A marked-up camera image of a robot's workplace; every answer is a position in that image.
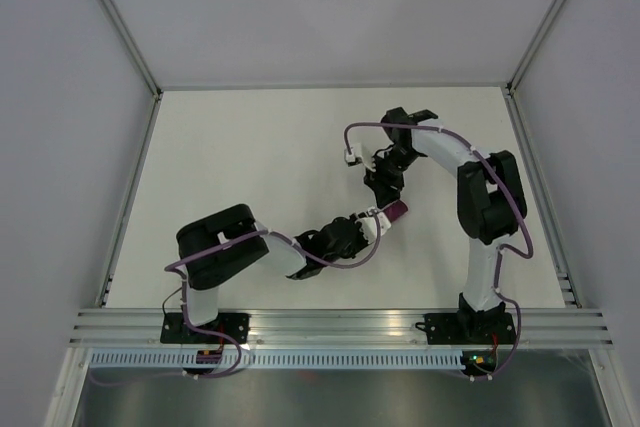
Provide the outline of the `purple cloth napkin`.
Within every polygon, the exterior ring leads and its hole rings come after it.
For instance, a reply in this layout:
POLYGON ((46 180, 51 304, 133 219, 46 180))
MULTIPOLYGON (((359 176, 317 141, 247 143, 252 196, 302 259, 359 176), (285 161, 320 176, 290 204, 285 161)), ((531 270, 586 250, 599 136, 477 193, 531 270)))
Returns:
POLYGON ((384 207, 382 210, 390 224, 397 222, 400 218, 406 215, 408 211, 409 208, 407 204, 402 200, 397 200, 384 207))

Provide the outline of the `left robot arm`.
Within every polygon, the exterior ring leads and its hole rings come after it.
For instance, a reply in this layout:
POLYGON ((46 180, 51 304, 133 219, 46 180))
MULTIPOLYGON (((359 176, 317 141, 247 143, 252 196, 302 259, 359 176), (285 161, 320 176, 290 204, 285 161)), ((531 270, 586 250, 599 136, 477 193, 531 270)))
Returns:
POLYGON ((387 215, 372 208, 288 237, 258 222, 246 204, 182 227, 176 234, 179 260, 165 270, 181 279, 184 332, 198 343, 212 340, 220 287, 249 267, 292 268, 290 280, 325 268, 353 269, 372 259, 390 227, 387 215))

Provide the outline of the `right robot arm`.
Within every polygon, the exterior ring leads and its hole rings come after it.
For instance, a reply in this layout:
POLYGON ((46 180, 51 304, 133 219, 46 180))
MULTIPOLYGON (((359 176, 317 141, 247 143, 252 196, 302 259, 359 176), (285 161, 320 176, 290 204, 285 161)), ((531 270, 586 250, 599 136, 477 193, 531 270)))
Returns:
POLYGON ((467 279, 454 313, 427 313, 417 323, 431 345, 512 344, 513 317, 499 291, 506 243, 521 231, 527 205, 515 156, 507 151, 485 154, 459 134, 442 127, 436 114, 414 114, 397 107, 381 119, 391 141, 374 153, 364 183, 391 221, 405 210, 401 202, 404 173, 420 157, 438 163, 456 179, 456 212, 469 238, 467 279))

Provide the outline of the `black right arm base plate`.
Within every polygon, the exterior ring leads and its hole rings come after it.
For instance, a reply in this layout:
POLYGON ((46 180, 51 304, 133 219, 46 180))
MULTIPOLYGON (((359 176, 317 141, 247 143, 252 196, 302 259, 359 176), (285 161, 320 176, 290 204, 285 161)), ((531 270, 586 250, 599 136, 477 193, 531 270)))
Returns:
POLYGON ((516 327, 510 313, 495 317, 464 317, 461 313, 427 313, 413 326, 426 335, 431 346, 512 345, 516 327))

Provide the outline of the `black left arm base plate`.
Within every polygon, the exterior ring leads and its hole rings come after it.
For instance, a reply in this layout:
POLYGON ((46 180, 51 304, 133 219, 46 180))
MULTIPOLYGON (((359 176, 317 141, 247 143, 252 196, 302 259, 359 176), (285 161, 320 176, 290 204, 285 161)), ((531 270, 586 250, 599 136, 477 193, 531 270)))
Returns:
POLYGON ((250 316, 247 313, 219 313, 207 324, 190 328, 181 313, 164 316, 160 343, 168 345, 238 344, 247 342, 250 316))

